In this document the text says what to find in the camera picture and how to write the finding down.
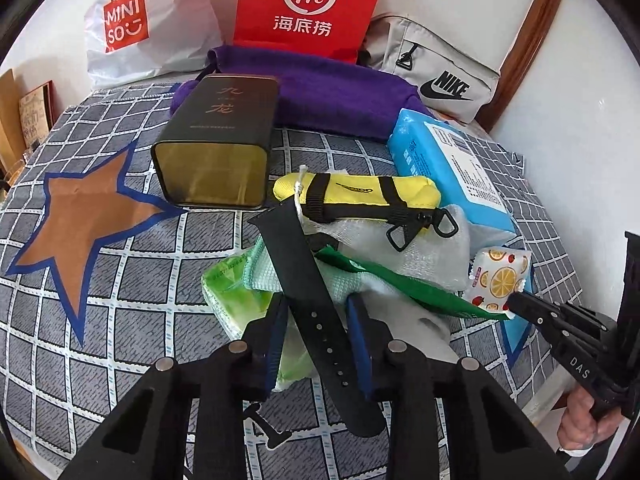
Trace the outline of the right hand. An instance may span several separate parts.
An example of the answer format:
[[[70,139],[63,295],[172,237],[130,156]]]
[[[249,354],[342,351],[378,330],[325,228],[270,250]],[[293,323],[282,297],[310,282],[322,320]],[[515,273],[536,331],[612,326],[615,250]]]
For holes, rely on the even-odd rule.
[[[586,450],[615,434],[617,428],[626,422],[619,408],[595,419],[590,411],[594,399],[588,391],[576,385],[566,400],[566,409],[561,417],[556,436],[564,451]]]

